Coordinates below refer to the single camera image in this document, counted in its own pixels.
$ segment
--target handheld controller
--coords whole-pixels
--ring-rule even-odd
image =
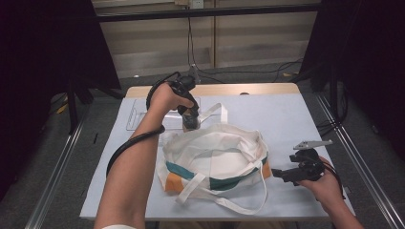
[[[176,79],[168,80],[173,75],[177,75]],[[190,93],[192,89],[196,87],[196,84],[200,83],[200,78],[197,74],[196,66],[192,65],[190,70],[188,71],[188,75],[181,76],[180,73],[175,72],[167,77],[163,78],[162,80],[155,83],[155,85],[150,90],[147,98],[146,98],[146,108],[149,109],[150,105],[150,98],[152,97],[153,92],[155,89],[162,83],[167,82],[170,87],[172,88],[173,92],[181,97],[188,98],[194,103],[192,108],[186,108],[184,106],[178,107],[178,112],[182,118],[182,126],[185,131],[193,131],[200,128],[200,121],[199,117],[199,105],[197,101],[194,99],[193,95]]]
[[[284,182],[292,182],[295,186],[298,185],[296,181],[318,180],[325,171],[325,165],[314,149],[300,150],[289,156],[289,159],[299,163],[298,168],[285,171],[272,169],[271,172],[275,177],[282,178]]]

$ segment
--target wire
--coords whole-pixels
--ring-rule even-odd
[[[167,76],[165,76],[163,79],[158,80],[151,88],[151,90],[149,91],[148,95],[146,96],[146,110],[149,109],[150,104],[151,104],[151,98],[152,98],[152,94],[155,92],[155,90],[160,86],[160,84],[164,83],[165,80],[167,80],[168,78],[172,77],[173,75],[177,75],[178,77],[181,76],[181,74],[179,72],[174,72],[171,73]]]
[[[343,195],[343,185],[342,185],[342,180],[340,179],[340,176],[337,175],[336,170],[327,162],[323,161],[324,163],[324,168],[327,169],[337,180],[337,183],[339,184],[340,188],[340,193],[342,194],[342,199],[346,199],[345,196]]]
[[[334,120],[332,122],[325,120],[325,121],[321,122],[320,124],[316,125],[318,132],[323,132],[322,134],[320,134],[320,136],[327,135],[332,130],[334,130],[336,128],[336,126],[342,125],[343,121],[346,119],[346,117],[348,115],[348,110],[349,110],[349,96],[348,96],[348,91],[347,91],[346,87],[343,88],[343,93],[342,93],[340,101],[341,101],[341,106],[342,106],[342,111],[343,111],[342,115],[338,116],[336,118],[336,120]]]
[[[128,148],[130,148],[131,146],[139,143],[140,141],[143,141],[144,139],[151,137],[153,135],[159,135],[161,133],[163,133],[165,131],[164,126],[161,125],[157,130],[155,131],[151,131],[151,132],[147,132],[147,133],[143,133],[141,135],[136,135],[134,137],[132,137],[131,139],[127,140],[126,142],[124,142],[115,152],[114,154],[111,156],[108,165],[107,165],[107,171],[106,171],[106,176],[108,176],[108,174],[110,173],[110,169],[111,167],[113,167],[114,162],[117,160],[117,158],[124,153]]]
[[[190,20],[190,18],[188,17],[188,38],[187,38],[187,61],[188,61],[188,66],[191,66],[191,63],[190,63],[190,51],[191,51],[191,57],[192,57],[193,63],[195,64],[197,70],[198,70],[200,73],[211,74],[211,75],[215,75],[215,74],[219,74],[219,73],[277,73],[277,74],[276,74],[276,77],[275,77],[275,79],[272,81],[272,83],[274,83],[274,82],[277,80],[278,75],[279,75],[279,72],[280,72],[281,70],[285,70],[285,69],[291,67],[291,66],[294,65],[294,64],[302,63],[302,60],[303,60],[303,58],[299,58],[299,59],[297,59],[297,60],[295,60],[295,61],[284,63],[284,64],[280,65],[277,70],[272,70],[272,71],[220,71],[220,72],[214,72],[214,73],[205,72],[205,71],[201,70],[201,69],[198,67],[197,63],[196,63],[196,59],[195,59],[195,55],[194,55],[193,32],[192,32],[192,30],[191,30],[191,20]],[[208,78],[208,79],[215,80],[215,81],[220,82],[220,83],[223,83],[223,84],[225,83],[225,82],[223,82],[223,81],[221,81],[221,80],[219,80],[219,79],[216,79],[216,78],[213,78],[213,77],[209,77],[209,76],[206,76],[206,75],[200,75],[200,76],[201,76],[201,77],[204,77],[204,78]]]
[[[302,61],[301,61],[302,59],[303,59],[303,58],[299,58],[299,59],[297,59],[296,61],[287,62],[287,63],[284,63],[284,64],[280,65],[280,67],[277,69],[276,77],[274,78],[274,80],[272,81],[272,83],[275,83],[275,82],[277,81],[277,78],[278,78],[278,76],[279,76],[280,70],[287,69],[287,68],[289,68],[289,67],[291,67],[292,65],[297,64],[297,63],[302,63]]]

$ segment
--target white tote bag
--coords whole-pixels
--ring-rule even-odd
[[[157,173],[165,191],[179,193],[179,203],[188,198],[208,198],[240,214],[253,215],[266,202],[265,178],[271,172],[267,146],[258,131],[214,124],[175,136],[163,146],[163,152]],[[259,207],[247,209],[221,197],[228,190],[260,181],[264,197]]]

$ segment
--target gray floor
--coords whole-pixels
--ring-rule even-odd
[[[277,67],[278,65],[260,65],[226,70],[257,72],[275,70]],[[295,65],[283,73],[294,73],[298,70],[299,65]],[[215,77],[225,83],[261,83],[272,82],[275,79],[275,73],[223,73],[210,75],[210,77]],[[121,79],[122,92],[125,93],[131,86],[151,85],[159,78],[161,75]],[[289,77],[284,76],[277,78],[277,82],[288,80]],[[202,83],[218,82],[203,78]],[[326,120],[315,94],[310,89],[309,81],[300,82],[298,86],[315,123]],[[95,102],[89,107],[80,138],[75,145],[41,228],[91,228],[93,226],[92,222],[80,219],[78,215],[93,172],[114,125],[120,104],[119,100],[98,91],[93,91],[93,95]],[[348,116],[344,122],[345,129],[376,180],[394,203],[397,212],[401,216],[405,216],[405,199],[403,198],[405,162],[394,153],[384,136],[374,133],[373,123],[352,100],[349,105]],[[78,108],[82,112],[86,111],[84,105],[79,104]],[[0,228],[25,227],[65,146],[69,127],[67,111],[50,116],[31,163],[0,203]],[[359,220],[366,228],[390,228],[362,177],[352,165],[344,146],[338,143],[340,140],[336,132],[330,132],[324,139],[332,139],[336,142],[328,147],[328,151],[335,165],[338,165],[336,169],[344,181],[343,185],[351,190],[349,198]],[[328,222],[301,221],[299,225],[300,228],[330,228]]]

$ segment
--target green bag trim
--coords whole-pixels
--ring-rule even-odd
[[[265,164],[267,161],[267,156],[262,160],[262,163]],[[177,174],[182,178],[185,179],[192,179],[194,177],[194,173],[190,172],[189,170],[185,169],[184,167],[174,164],[172,162],[166,161],[166,166],[167,169],[173,173]],[[210,177],[209,178],[209,184],[210,184],[210,189],[213,191],[225,191],[234,188],[236,185],[238,185],[239,181],[242,179],[250,176],[251,174],[257,172],[259,169],[254,168],[249,174],[245,176],[239,176],[239,177],[230,177],[230,178],[225,178],[225,179],[217,179]]]

